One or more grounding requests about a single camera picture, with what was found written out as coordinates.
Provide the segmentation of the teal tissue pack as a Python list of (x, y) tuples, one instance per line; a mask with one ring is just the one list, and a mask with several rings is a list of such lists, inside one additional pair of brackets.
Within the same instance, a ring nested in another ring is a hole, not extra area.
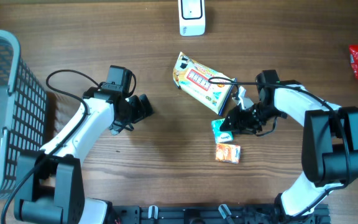
[(224, 119), (216, 119), (211, 122), (211, 127), (214, 134), (215, 143), (225, 143), (232, 141), (233, 135), (230, 131), (221, 131), (220, 127), (223, 124)]

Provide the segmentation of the orange tissue pack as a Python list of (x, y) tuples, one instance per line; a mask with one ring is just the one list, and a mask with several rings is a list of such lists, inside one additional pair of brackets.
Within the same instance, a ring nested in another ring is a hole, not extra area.
[(241, 147), (233, 144), (218, 143), (215, 159), (219, 162), (238, 164), (241, 156)]

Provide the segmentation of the white wet wipes pack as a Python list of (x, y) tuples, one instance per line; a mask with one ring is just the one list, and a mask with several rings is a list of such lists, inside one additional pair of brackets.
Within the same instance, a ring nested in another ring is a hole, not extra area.
[(223, 73), (217, 72), (180, 52), (173, 68), (173, 82), (178, 89), (204, 104), (219, 116), (224, 113), (224, 107), (233, 85), (212, 84), (211, 77), (227, 78)]

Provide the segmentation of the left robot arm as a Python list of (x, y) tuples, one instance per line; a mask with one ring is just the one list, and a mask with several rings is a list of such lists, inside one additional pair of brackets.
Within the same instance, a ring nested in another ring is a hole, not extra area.
[(112, 65), (106, 81), (78, 100), (67, 125), (39, 151), (26, 151), (17, 161), (18, 183), (1, 213), (14, 204), (16, 220), (29, 223), (122, 223), (110, 201), (87, 198), (81, 166), (105, 130), (113, 136), (152, 115), (146, 95), (136, 96), (136, 77)]

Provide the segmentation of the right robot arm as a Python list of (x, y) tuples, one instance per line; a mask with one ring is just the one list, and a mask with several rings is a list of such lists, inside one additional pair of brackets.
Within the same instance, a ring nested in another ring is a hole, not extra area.
[(265, 133), (270, 119), (292, 117), (303, 127), (301, 165), (294, 184), (277, 195), (275, 202), (259, 208), (246, 206), (246, 217), (260, 216), (272, 223), (318, 222), (325, 209), (315, 209), (331, 192), (345, 189), (358, 179), (358, 108), (329, 103), (310, 93), (298, 81), (281, 81), (275, 70), (264, 70), (253, 83), (258, 103), (245, 97), (243, 83), (237, 87), (237, 105), (220, 129), (233, 134)]

